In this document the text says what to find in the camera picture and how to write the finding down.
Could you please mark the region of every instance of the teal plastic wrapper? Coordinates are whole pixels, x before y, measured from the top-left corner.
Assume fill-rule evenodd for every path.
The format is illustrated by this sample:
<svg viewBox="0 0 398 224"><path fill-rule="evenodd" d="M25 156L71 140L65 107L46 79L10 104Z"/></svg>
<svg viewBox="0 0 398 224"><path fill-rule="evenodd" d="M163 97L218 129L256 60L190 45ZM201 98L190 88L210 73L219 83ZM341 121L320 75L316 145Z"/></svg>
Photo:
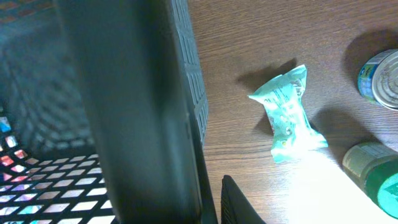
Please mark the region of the teal plastic wrapper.
<svg viewBox="0 0 398 224"><path fill-rule="evenodd" d="M276 163L311 149L328 147L326 139L311 128L301 103L307 68L301 65L279 75L248 97L262 103L274 132L271 154Z"/></svg>

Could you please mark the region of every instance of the silver lid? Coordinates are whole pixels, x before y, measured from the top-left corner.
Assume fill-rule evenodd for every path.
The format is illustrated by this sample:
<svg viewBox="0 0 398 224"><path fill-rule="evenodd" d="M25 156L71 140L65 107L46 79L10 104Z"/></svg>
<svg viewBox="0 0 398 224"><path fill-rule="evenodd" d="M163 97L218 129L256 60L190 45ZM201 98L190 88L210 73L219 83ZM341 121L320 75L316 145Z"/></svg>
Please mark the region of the silver lid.
<svg viewBox="0 0 398 224"><path fill-rule="evenodd" d="M387 56L374 72L372 91L383 106L398 108L398 50Z"/></svg>

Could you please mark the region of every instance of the candy wrapper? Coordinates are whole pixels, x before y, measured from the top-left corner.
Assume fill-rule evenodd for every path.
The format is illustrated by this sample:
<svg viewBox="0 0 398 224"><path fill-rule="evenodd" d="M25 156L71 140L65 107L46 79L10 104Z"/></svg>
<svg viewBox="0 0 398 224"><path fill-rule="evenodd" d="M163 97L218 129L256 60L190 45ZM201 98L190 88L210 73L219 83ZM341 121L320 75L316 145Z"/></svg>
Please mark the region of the candy wrapper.
<svg viewBox="0 0 398 224"><path fill-rule="evenodd" d="M301 65L279 75L248 97L262 103L274 132L271 154L276 163L304 151L328 147L326 139L311 128L301 104L307 69Z"/></svg>

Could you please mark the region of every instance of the brown wood surface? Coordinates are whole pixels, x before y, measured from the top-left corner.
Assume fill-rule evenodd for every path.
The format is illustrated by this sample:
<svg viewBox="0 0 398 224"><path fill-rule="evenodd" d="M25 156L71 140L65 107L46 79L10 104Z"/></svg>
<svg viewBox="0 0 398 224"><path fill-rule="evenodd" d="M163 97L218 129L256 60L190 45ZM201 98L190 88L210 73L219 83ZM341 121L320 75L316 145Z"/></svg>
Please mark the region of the brown wood surface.
<svg viewBox="0 0 398 224"><path fill-rule="evenodd" d="M397 0L189 0L210 117L205 159L220 217L231 175L260 216L276 223L397 223L341 170L367 139L398 150L398 112L361 98L356 79L398 47ZM330 147L275 164L261 104L247 98L296 65L308 68L303 106Z"/></svg>

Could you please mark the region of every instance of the green jar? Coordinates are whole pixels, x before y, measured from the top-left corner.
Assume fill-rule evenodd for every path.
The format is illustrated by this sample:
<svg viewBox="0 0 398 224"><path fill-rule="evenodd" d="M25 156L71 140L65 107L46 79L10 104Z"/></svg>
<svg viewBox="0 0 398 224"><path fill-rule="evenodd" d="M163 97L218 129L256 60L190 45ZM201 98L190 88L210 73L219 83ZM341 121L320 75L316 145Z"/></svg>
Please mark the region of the green jar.
<svg viewBox="0 0 398 224"><path fill-rule="evenodd" d="M343 168L376 205L398 219L398 152L381 143L358 144L345 154Z"/></svg>

